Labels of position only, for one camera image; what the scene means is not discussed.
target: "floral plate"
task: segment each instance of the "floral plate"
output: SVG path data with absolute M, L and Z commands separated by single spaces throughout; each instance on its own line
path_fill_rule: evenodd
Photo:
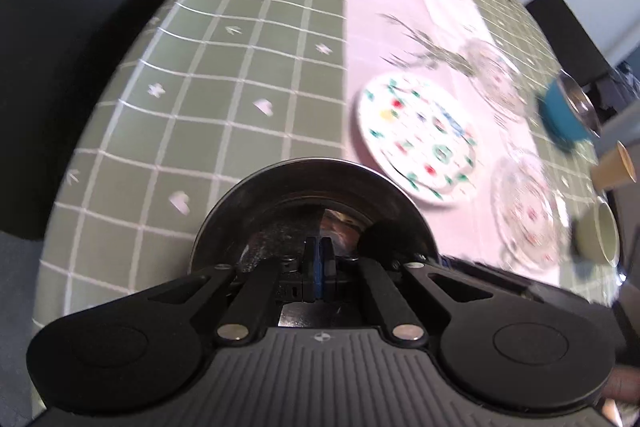
M 516 87 L 518 68 L 498 48 L 481 39 L 471 39 L 462 54 L 475 73 L 471 83 L 489 105 L 511 120 L 523 117 L 525 102 Z
M 495 170 L 492 204 L 500 236 L 516 261 L 534 271 L 558 263 L 569 219 L 540 158 L 522 150 L 505 158 Z
M 362 91 L 358 124 L 376 162 L 404 190 L 434 204 L 468 201 L 481 175 L 471 119 L 447 91 L 411 73 Z

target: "metal bowl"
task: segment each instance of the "metal bowl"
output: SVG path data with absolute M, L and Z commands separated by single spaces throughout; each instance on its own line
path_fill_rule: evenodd
M 600 121 L 578 83 L 560 71 L 545 95 L 544 117 L 558 136 L 575 142 L 600 135 Z
M 356 230 L 350 244 L 371 225 L 392 222 L 411 231 L 418 259 L 438 254 L 422 214 L 389 179 L 344 160 L 302 158 L 255 172 L 226 193 L 198 232 L 190 271 L 218 263 L 250 271 L 262 259 L 301 254 L 327 211 Z

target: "glass plate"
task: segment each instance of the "glass plate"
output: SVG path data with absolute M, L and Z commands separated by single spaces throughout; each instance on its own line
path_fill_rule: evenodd
M 518 68 L 498 48 L 480 39 L 471 39 L 463 55 L 476 73 L 472 84 L 489 105 L 511 120 L 523 117 L 526 102 L 518 90 Z
M 569 219 L 540 158 L 522 150 L 505 158 L 494 174 L 492 204 L 500 237 L 516 261 L 534 271 L 558 264 Z

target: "gray carpet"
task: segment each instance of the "gray carpet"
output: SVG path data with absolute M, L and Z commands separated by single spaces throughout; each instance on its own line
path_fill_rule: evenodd
M 42 242 L 0 232 L 0 426 L 31 418 L 31 388 L 24 361 Z

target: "chair backrest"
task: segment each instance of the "chair backrest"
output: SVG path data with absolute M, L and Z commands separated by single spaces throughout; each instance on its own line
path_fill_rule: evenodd
M 558 62 L 578 84 L 606 76 L 609 63 L 564 0 L 532 0 L 526 5 L 551 45 Z
M 44 235 L 108 80 L 165 0 L 0 0 L 0 230 Z

